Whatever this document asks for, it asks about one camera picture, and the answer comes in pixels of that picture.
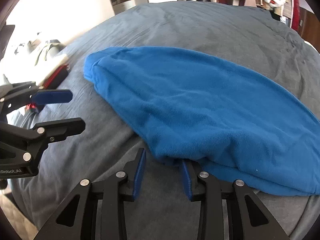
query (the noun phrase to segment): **black metal bracket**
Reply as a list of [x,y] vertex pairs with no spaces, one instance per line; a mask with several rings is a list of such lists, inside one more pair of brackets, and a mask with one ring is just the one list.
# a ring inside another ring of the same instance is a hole
[[68,103],[72,99],[70,90],[45,90],[35,82],[24,82],[0,86],[0,121],[7,122],[7,114],[31,103],[37,105]]
[[201,201],[198,240],[223,240],[222,199],[228,207],[230,240],[289,240],[255,193],[240,179],[218,180],[197,162],[183,160],[182,181],[190,201]]
[[36,176],[49,143],[63,141],[84,129],[81,118],[37,123],[29,130],[0,122],[0,179]]
[[146,151],[138,150],[135,160],[127,162],[103,181],[83,179],[63,200],[35,240],[94,240],[98,200],[102,200],[101,240],[126,240],[124,201],[134,201],[141,187]]

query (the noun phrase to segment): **folded blue cloth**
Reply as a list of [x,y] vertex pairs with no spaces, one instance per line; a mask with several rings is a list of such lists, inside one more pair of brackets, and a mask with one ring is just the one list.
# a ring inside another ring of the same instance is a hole
[[186,49],[111,47],[87,57],[84,76],[159,161],[197,160],[274,195],[320,194],[320,122],[263,75]]

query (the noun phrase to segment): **bed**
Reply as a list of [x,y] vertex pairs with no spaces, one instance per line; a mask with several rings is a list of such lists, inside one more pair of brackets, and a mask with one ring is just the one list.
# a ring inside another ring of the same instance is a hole
[[[81,135],[50,144],[38,176],[10,181],[15,201],[37,228],[81,179],[107,178],[134,159],[139,147],[147,148],[83,78],[84,59],[90,53],[144,45],[192,49],[248,67],[289,90],[320,117],[320,55],[269,12],[192,1],[136,6],[61,52],[68,55],[71,67],[59,87],[73,92],[69,104],[48,105],[38,115],[16,114],[9,120],[25,128],[73,117],[86,122]],[[320,214],[319,196],[255,193],[292,240],[302,240]],[[140,197],[125,204],[128,239],[196,239],[199,214],[200,204],[189,202],[183,193],[178,168],[158,163],[148,153]]]

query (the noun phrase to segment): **blue gripper pad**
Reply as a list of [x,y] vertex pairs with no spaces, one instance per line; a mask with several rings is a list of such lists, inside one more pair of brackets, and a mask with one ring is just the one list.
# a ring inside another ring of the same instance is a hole
[[37,105],[69,103],[72,100],[72,96],[70,90],[44,90],[34,94],[31,97],[31,101]]
[[136,174],[134,175],[133,193],[132,193],[132,198],[134,200],[136,200],[136,198],[138,197],[141,189],[141,182],[143,178],[144,168],[146,166],[146,160],[147,160],[146,150],[143,150],[139,160],[137,170],[136,170]]
[[182,176],[184,192],[187,195],[188,199],[191,200],[192,198],[191,179],[190,179],[186,162],[184,160],[182,160],[180,172]]

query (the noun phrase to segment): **silver bolt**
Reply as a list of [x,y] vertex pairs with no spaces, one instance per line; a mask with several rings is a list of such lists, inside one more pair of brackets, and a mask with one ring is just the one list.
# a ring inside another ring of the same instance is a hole
[[38,133],[38,134],[43,134],[44,131],[45,131],[45,129],[44,129],[43,127],[39,127],[39,128],[37,129],[37,133]]
[[239,187],[242,187],[242,186],[244,186],[244,181],[242,179],[237,179],[236,180],[236,185],[239,186]]
[[118,178],[123,178],[123,177],[125,176],[125,172],[124,172],[124,171],[118,171],[118,172],[116,173],[116,176],[117,176]]
[[207,177],[209,177],[209,173],[207,173],[206,171],[201,171],[200,172],[200,177],[201,178],[207,178]]
[[83,179],[80,181],[80,185],[81,186],[87,186],[89,185],[90,181],[88,179]]
[[23,155],[23,160],[26,161],[26,162],[30,161],[31,160],[31,154],[30,153],[25,153]]

